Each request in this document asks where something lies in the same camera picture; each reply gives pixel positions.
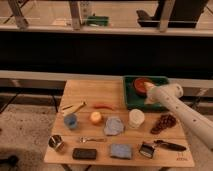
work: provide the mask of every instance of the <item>blue sponge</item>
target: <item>blue sponge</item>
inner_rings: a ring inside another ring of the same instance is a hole
[[[121,158],[121,159],[131,159],[132,148],[128,144],[111,144],[110,157]]]

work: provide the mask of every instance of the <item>black wall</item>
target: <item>black wall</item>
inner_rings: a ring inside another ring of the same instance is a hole
[[[211,79],[213,38],[0,32],[0,70]]]

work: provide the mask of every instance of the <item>gray rock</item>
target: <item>gray rock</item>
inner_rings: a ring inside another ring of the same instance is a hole
[[[108,117],[104,133],[106,135],[118,135],[124,131],[124,125],[118,116]]]

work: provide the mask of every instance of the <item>metal spoon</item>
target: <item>metal spoon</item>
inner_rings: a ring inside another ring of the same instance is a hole
[[[90,138],[90,137],[80,137],[78,139],[78,142],[85,143],[87,141],[96,141],[96,142],[106,142],[106,138]]]

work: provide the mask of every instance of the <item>small cup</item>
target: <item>small cup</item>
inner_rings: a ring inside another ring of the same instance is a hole
[[[48,144],[51,148],[58,151],[63,146],[63,141],[60,135],[52,135]]]
[[[64,123],[69,129],[76,129],[77,116],[73,113],[64,117]]]
[[[129,125],[133,129],[137,129],[144,122],[145,115],[141,110],[133,109],[129,112]]]

